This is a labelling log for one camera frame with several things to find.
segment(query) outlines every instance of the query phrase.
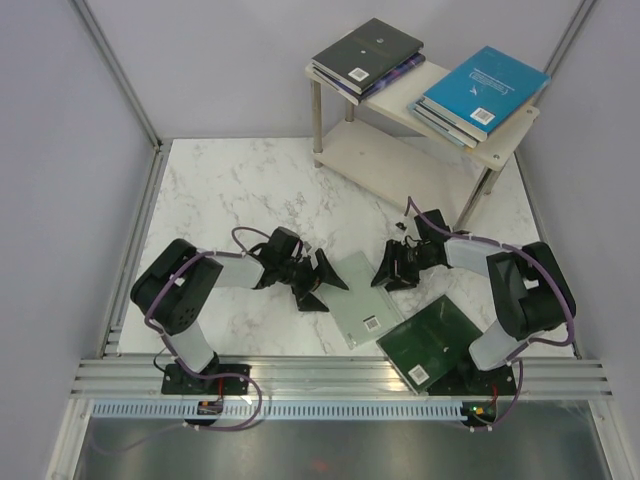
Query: white marble surface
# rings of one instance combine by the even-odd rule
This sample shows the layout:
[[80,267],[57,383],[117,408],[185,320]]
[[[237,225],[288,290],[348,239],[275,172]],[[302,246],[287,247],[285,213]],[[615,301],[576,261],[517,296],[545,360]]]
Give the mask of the white marble surface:
[[[406,141],[442,153],[433,152],[437,147],[427,139]],[[447,161],[479,173],[463,159]],[[229,233],[238,225],[267,233],[285,226],[324,248],[334,261],[362,250],[377,269],[386,240],[398,234],[394,224],[400,219],[401,212],[385,201],[327,168],[314,168],[310,139],[176,140],[139,273],[177,237],[200,248],[238,251]],[[537,240],[513,159],[468,229],[516,244]],[[241,235],[248,245],[260,240],[251,233]],[[494,320],[489,281],[459,269],[422,272],[419,288],[394,292],[392,298],[409,318],[445,293],[481,330]],[[162,348],[142,320],[130,304],[120,340],[123,353],[156,353]],[[290,289],[283,285],[260,291],[214,289],[199,322],[210,345],[222,354],[381,355],[374,343],[349,350],[330,314],[299,313]],[[566,329],[550,335],[562,339]],[[534,345],[525,354],[566,356],[571,350]]]

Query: wall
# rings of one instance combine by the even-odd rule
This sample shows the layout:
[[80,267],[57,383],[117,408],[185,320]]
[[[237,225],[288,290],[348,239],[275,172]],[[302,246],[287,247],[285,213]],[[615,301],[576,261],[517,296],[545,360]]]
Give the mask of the wall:
[[524,169],[640,453],[640,4],[600,2],[540,105]]
[[[310,58],[373,16],[422,39],[427,58],[448,68],[486,44],[542,68],[579,0],[89,3],[162,136],[286,137],[311,135]],[[331,127],[344,103],[324,97]]]
[[44,478],[150,147],[66,0],[0,6],[0,465]]

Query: white shelf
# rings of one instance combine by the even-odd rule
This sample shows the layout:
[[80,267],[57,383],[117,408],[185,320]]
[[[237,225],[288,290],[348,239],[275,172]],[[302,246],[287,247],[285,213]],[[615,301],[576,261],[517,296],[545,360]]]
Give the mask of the white shelf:
[[[442,79],[447,73],[449,73],[449,70],[434,63],[425,62],[407,73],[400,80],[362,102],[362,105],[425,137],[438,141],[452,149],[464,151],[471,159],[491,170],[502,170],[511,154],[513,154],[533,125],[533,121],[540,114],[540,111],[533,106],[524,110],[521,109],[501,125],[487,141],[481,142],[474,149],[462,149],[415,118],[407,109],[409,103],[420,98],[425,90]],[[342,94],[340,89],[316,75],[311,64],[305,68],[305,75]]]
[[475,179],[413,147],[354,120],[341,121],[314,158],[370,192],[404,209],[411,195],[423,210],[439,208],[455,223]]

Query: barcode label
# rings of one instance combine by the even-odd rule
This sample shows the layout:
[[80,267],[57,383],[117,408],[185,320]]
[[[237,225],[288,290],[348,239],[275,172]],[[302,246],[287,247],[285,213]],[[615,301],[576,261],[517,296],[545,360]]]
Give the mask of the barcode label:
[[424,382],[429,380],[429,375],[424,371],[420,365],[416,365],[411,370],[409,370],[409,376],[416,382],[417,385],[422,385]]
[[483,125],[488,125],[496,116],[491,112],[487,112],[484,108],[476,108],[475,112],[471,114],[471,118]]
[[368,332],[373,332],[380,328],[380,322],[376,317],[369,317],[364,321],[364,326],[367,327]]
[[351,70],[351,72],[349,73],[349,76],[359,82],[361,82],[362,80],[364,80],[365,78],[367,78],[369,76],[369,74],[367,72],[365,72],[364,70],[362,70],[361,68],[354,68],[353,70]]

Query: gray floor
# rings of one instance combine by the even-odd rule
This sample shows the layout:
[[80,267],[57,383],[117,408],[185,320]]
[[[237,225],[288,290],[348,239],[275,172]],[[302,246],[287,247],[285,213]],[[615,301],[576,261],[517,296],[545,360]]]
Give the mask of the gray floor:
[[[167,421],[94,420],[103,448]],[[240,433],[179,429],[115,457],[89,449],[77,478],[594,479],[610,478],[588,411],[521,403],[492,433],[431,422],[264,422]]]

